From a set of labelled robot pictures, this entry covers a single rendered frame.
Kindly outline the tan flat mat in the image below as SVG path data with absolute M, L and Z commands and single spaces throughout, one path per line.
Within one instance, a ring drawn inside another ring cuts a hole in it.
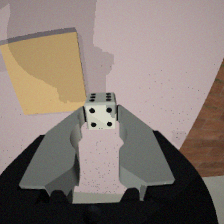
M 75 111 L 86 90 L 77 32 L 0 45 L 24 115 Z

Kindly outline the white die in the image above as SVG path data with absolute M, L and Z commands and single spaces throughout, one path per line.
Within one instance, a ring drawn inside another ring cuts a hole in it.
M 89 130 L 115 129 L 116 107 L 116 97 L 113 92 L 89 93 L 84 104 L 87 128 Z

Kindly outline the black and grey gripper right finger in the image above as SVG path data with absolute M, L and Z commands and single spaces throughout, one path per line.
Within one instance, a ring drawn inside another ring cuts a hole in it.
M 219 224 L 211 195 L 189 160 L 158 130 L 121 105 L 116 107 L 119 181 L 136 187 L 140 201 L 168 206 L 194 224 Z

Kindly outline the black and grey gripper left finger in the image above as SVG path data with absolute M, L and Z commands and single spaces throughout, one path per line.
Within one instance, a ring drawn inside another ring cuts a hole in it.
M 31 205 L 49 203 L 54 190 L 73 202 L 79 186 L 79 141 L 86 121 L 84 106 L 39 135 L 0 175 L 0 222 Z

